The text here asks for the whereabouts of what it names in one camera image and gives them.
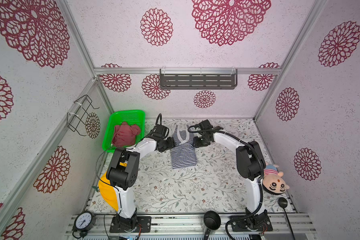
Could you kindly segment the blue white striped tank top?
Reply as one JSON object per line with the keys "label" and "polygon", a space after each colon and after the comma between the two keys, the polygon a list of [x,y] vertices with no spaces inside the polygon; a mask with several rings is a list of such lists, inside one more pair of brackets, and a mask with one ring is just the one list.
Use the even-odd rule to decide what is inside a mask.
{"label": "blue white striped tank top", "polygon": [[175,147],[170,150],[173,169],[194,167],[198,164],[193,146],[194,134],[188,131],[188,127],[188,125],[176,125],[173,132]]}

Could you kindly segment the maroon tank top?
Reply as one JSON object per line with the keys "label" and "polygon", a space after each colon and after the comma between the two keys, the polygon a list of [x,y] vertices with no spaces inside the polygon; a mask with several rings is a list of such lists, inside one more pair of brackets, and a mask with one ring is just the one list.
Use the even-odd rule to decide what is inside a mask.
{"label": "maroon tank top", "polygon": [[116,147],[132,146],[136,143],[136,137],[141,133],[138,125],[129,125],[122,122],[114,127],[112,145]]}

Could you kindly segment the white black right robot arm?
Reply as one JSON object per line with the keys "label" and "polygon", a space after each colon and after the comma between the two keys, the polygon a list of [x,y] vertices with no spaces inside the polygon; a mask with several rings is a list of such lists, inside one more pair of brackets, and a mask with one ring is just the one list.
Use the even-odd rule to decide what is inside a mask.
{"label": "white black right robot arm", "polygon": [[259,143],[245,142],[223,131],[221,127],[214,128],[209,120],[188,127],[188,132],[200,135],[193,140],[195,148],[218,143],[236,154],[236,170],[245,179],[247,214],[250,216],[261,214],[265,210],[262,181],[266,162]]}

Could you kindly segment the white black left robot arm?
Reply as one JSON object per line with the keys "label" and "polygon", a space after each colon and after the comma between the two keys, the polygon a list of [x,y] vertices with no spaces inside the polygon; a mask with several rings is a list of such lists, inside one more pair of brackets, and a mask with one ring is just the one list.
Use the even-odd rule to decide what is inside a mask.
{"label": "white black left robot arm", "polygon": [[165,152],[175,147],[169,128],[155,125],[151,132],[134,147],[116,148],[106,172],[107,186],[112,187],[117,198],[117,213],[131,219],[137,213],[133,185],[137,181],[140,160],[157,151]]}

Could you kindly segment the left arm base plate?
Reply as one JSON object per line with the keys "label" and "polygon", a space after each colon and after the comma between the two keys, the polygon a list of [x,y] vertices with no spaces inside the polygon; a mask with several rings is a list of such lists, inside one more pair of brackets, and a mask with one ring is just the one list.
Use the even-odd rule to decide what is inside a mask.
{"label": "left arm base plate", "polygon": [[125,219],[120,216],[112,218],[110,233],[149,233],[151,231],[152,217],[134,216]]}

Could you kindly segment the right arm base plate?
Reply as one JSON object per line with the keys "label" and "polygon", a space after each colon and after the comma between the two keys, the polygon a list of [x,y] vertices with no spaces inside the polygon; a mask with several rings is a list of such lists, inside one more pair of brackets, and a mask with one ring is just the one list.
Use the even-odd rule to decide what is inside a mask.
{"label": "right arm base plate", "polygon": [[240,216],[230,216],[230,220],[234,220],[231,224],[234,232],[272,232],[274,230],[266,212],[244,220],[238,220],[238,218]]}

